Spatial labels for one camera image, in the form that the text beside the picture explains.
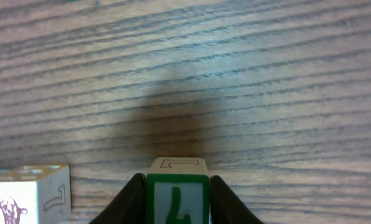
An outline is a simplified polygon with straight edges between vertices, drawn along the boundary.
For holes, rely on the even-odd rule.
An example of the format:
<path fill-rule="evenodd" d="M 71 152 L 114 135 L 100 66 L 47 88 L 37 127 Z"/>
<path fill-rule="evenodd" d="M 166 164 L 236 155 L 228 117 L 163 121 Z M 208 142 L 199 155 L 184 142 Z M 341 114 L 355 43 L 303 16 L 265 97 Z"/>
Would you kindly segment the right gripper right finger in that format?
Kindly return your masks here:
<path fill-rule="evenodd" d="M 263 224 L 218 175 L 210 178 L 210 207 L 212 224 Z"/>

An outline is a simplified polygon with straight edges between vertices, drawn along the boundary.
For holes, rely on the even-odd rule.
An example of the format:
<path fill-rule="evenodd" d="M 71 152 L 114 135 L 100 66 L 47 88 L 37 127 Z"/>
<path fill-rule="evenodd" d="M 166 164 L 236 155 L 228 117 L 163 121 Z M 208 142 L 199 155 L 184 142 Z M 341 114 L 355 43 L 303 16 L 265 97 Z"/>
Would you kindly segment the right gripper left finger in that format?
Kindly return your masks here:
<path fill-rule="evenodd" d="M 89 224 L 145 224 L 145 175 L 136 173 Z"/>

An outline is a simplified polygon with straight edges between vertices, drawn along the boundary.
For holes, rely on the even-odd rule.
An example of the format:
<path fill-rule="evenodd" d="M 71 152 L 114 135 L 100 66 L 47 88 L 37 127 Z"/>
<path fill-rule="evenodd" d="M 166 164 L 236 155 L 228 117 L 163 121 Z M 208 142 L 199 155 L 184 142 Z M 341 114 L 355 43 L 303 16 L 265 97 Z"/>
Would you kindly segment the green L wooden block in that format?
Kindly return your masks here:
<path fill-rule="evenodd" d="M 145 184 L 146 223 L 209 223 L 210 183 L 204 159 L 158 157 Z"/>

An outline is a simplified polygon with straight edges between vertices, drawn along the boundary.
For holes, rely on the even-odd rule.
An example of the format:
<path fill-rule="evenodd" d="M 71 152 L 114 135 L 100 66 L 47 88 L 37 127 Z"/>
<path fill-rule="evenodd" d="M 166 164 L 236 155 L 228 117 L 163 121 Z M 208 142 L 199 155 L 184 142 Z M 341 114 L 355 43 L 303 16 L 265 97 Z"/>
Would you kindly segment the blue edged squirrel block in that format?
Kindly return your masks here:
<path fill-rule="evenodd" d="M 69 165 L 21 166 L 0 172 L 0 224 L 56 224 L 70 213 Z"/>

